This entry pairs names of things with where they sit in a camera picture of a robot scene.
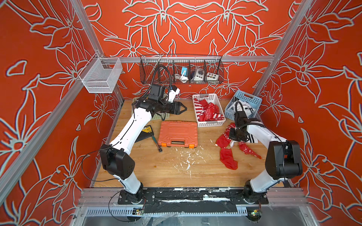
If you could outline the white black striped crew sock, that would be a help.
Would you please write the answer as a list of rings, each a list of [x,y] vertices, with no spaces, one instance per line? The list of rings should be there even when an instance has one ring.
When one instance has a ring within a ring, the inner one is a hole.
[[[236,142],[235,140],[231,140],[229,146],[233,147]],[[258,139],[253,135],[248,135],[245,143],[258,143]]]

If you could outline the red christmas sock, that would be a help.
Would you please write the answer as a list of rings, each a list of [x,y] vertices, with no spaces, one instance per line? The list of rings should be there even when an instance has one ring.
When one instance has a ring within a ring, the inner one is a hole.
[[[218,105],[213,103],[209,103],[200,116],[200,121],[221,121],[224,119],[225,117],[220,113]]]

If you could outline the red white striped sock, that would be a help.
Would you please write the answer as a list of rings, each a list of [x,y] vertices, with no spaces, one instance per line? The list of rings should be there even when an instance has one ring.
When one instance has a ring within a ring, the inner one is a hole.
[[[200,103],[200,101],[198,101],[197,99],[193,100],[194,103],[194,110],[195,110],[195,114],[196,114],[196,119],[198,121],[200,121],[200,116],[204,111],[204,108],[202,106],[202,104]]]

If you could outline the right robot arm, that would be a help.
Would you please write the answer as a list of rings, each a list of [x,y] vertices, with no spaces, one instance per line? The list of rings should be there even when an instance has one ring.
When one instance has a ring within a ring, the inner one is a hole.
[[[257,118],[248,118],[244,111],[235,112],[234,122],[230,139],[241,142],[252,135],[267,148],[264,171],[245,183],[242,197],[247,203],[259,201],[275,184],[302,175],[303,165],[297,141],[278,136]]]

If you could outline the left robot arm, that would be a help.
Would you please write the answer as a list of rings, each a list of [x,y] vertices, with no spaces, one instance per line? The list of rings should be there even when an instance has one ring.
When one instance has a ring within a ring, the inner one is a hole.
[[[133,114],[122,131],[109,145],[100,148],[103,169],[123,185],[121,193],[134,204],[143,199],[143,184],[134,173],[135,161],[130,157],[136,139],[154,115],[180,115],[187,110],[181,102],[174,100],[180,93],[178,87],[171,85],[168,94],[165,96],[164,93],[164,86],[151,85],[148,94],[132,103]]]

